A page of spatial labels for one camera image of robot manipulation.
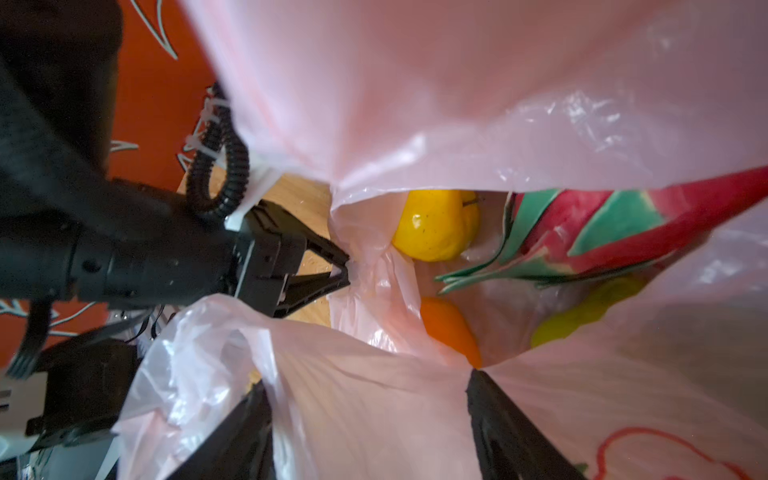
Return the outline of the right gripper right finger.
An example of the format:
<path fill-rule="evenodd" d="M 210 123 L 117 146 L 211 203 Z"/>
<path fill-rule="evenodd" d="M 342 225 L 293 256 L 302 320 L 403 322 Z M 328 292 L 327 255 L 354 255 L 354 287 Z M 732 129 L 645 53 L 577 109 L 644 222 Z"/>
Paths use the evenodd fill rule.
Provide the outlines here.
<path fill-rule="evenodd" d="M 466 393 L 484 480 L 584 477 L 583 466 L 570 463 L 486 372 L 471 372 Z"/>

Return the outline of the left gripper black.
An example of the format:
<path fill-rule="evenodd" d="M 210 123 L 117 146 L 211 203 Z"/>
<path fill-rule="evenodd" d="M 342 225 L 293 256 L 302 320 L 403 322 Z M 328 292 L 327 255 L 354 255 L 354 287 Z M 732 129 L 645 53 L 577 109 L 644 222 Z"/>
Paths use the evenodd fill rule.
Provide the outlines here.
<path fill-rule="evenodd" d="M 306 249 L 341 270 L 296 276 Z M 271 201 L 260 201 L 245 215 L 235 256 L 233 296 L 274 318 L 286 318 L 350 285 L 349 256 Z"/>

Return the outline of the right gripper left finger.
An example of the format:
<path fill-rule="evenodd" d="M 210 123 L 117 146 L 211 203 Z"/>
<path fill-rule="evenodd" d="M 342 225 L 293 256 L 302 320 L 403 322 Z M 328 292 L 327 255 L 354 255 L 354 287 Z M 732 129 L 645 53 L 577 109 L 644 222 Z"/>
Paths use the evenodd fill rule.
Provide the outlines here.
<path fill-rule="evenodd" d="M 267 391 L 259 382 L 170 478 L 275 480 L 272 431 Z"/>

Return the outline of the yellow apple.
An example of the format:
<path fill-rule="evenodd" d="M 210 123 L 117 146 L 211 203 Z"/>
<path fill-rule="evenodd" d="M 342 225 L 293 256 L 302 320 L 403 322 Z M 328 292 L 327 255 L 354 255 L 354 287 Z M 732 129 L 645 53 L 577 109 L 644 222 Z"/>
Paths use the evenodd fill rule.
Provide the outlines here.
<path fill-rule="evenodd" d="M 415 190 L 406 199 L 392 245 L 424 262 L 457 258 L 480 227 L 479 199 L 467 190 Z"/>

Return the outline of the pink plastic bag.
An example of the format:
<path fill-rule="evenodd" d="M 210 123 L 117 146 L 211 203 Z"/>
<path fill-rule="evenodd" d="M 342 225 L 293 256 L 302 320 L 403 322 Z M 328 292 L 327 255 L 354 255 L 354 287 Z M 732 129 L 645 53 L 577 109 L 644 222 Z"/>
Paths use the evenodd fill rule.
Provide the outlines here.
<path fill-rule="evenodd" d="M 259 373 L 280 479 L 767 475 L 763 1 L 186 1 L 253 160 L 326 183 L 329 326 L 216 295 L 150 347 L 121 479 Z"/>

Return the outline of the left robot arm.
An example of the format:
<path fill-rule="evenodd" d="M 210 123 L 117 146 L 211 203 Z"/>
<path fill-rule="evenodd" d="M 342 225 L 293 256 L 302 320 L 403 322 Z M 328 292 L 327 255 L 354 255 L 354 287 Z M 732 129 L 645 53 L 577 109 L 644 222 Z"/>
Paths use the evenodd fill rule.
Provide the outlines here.
<path fill-rule="evenodd" d="M 177 194 L 111 180 L 115 1 L 1 5 L 1 295 L 29 304 L 1 379 L 1 461 L 107 436 L 139 366 L 127 330 L 216 293 L 284 318 L 346 287 L 348 256 L 264 199 L 276 182 L 214 85 Z"/>

